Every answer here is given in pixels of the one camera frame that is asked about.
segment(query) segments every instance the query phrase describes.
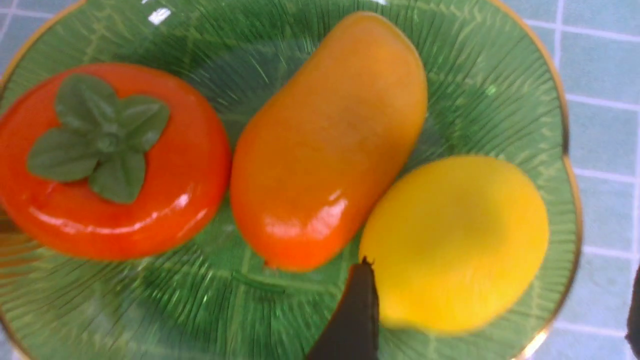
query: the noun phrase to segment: dark object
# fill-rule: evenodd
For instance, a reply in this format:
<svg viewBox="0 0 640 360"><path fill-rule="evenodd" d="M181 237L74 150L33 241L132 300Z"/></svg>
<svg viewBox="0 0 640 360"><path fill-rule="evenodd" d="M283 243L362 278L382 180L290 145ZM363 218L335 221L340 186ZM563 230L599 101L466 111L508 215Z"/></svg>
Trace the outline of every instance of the dark object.
<svg viewBox="0 0 640 360"><path fill-rule="evenodd" d="M640 358L640 267L636 270L625 339L631 345L631 350L633 350L636 359Z"/></svg>
<svg viewBox="0 0 640 360"><path fill-rule="evenodd" d="M307 360L377 360L378 329L378 291L363 258L351 265L340 303Z"/></svg>

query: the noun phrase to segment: green plate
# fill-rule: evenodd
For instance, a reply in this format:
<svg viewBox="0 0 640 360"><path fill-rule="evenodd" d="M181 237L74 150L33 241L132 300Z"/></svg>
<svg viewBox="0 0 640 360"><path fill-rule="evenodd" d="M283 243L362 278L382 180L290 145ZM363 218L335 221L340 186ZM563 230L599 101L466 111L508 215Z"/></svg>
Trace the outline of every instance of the green plate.
<svg viewBox="0 0 640 360"><path fill-rule="evenodd" d="M235 142L327 32L356 10L397 24L428 73L429 117L404 172L452 154L508 160L536 183L551 229L542 268L508 313L457 338L381 329L380 358L527 355L573 280L580 211L557 72L533 32L495 0L87 0L20 54L0 113L65 69L139 63L197 87ZM29 357L45 360L300 360L333 313L358 248L355 240L308 274L266 270L240 237L228 202L187 245L125 263L42 248L6 215L0 231L3 322Z"/></svg>

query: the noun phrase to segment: yellow lemon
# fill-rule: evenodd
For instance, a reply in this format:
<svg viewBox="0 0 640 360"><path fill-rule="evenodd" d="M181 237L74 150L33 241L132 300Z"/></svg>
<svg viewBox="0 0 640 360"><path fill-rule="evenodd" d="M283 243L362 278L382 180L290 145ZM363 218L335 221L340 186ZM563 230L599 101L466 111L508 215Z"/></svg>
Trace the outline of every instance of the yellow lemon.
<svg viewBox="0 0 640 360"><path fill-rule="evenodd" d="M527 289L548 244L545 204L516 166L455 156L400 179L364 229L380 320L440 334L481 328Z"/></svg>

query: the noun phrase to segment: gold plate rim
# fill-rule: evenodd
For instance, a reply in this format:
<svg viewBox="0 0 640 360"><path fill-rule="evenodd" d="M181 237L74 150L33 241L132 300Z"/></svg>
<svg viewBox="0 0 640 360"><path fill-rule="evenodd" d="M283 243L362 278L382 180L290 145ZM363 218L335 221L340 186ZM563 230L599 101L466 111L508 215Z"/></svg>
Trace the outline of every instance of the gold plate rim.
<svg viewBox="0 0 640 360"><path fill-rule="evenodd" d="M560 301L557 303L556 309L551 314L551 316L547 319L546 323L542 327L538 333L533 337L531 342L524 347L518 355L516 355L512 360L524 360L527 357L531 356L538 347L544 342L545 338L549 334L551 330L551 326L556 320L560 309L564 305L569 292L573 286L573 282L575 280L575 274L578 270L578 264L580 262L580 256L582 253L582 203L580 201L580 192L578 189L578 184L575 178L575 173L573 172L573 167L571 166L571 161L569 159L569 114L568 114L568 106L566 101L566 95L564 92L564 86L560 77L560 73L556 66L554 65L554 61L547 51L547 48L542 44L542 41L538 38L535 32L531 29L531 27L522 20L522 18L516 14L510 7L504 4L501 0L487 0L489 3L495 5L498 9L502 10L505 14L509 15L533 40L536 44L536 47L542 54L547 63L547 67L551 72L554 83L556 84L556 90L558 92L558 98L560 101L560 109L562 115L562 123L563 123L563 149L562 149L562 161L564 164L564 169L569 177L569 184L571 186L572 196L573 196L573 204L575 206L575 216L576 216L576 246L575 246L575 256L573 259L573 265L571 269L571 274L569 276L569 281L563 291L563 294L560 298ZM12 58L9 66L6 70L6 75L3 78L0 78L0 101L2 100L4 90L6 88L6 84L9 83L13 73L15 72L16 67L27 53L29 48L44 34L51 28L54 24L60 21L62 18L72 13L73 11L80 8L82 5L86 4L87 0L78 0L78 2L70 5L66 9L62 10L54 17L49 19L45 24L40 26L40 28L31 35L27 41L22 45L18 53ZM24 360L33 360L33 358L27 352L25 346L20 342L13 329L9 326L9 321L6 318L6 315L2 308L0 307L0 325L4 328L5 333L7 333L9 337L10 343L13 345L14 349L18 351L18 353L22 356Z"/></svg>

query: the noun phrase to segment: persimmon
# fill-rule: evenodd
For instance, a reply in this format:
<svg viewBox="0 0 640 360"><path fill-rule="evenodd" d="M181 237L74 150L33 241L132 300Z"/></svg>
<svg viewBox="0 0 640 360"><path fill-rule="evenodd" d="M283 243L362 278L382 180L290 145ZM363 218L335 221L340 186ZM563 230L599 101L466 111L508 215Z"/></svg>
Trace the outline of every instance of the persimmon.
<svg viewBox="0 0 640 360"><path fill-rule="evenodd" d="M64 254L151 256L211 220L230 160L216 112L183 80L86 65L40 83L0 119L0 204Z"/></svg>
<svg viewBox="0 0 640 360"><path fill-rule="evenodd" d="M373 13L341 20L238 140L230 201L245 240L282 270L327 263L394 182L426 110L405 35Z"/></svg>

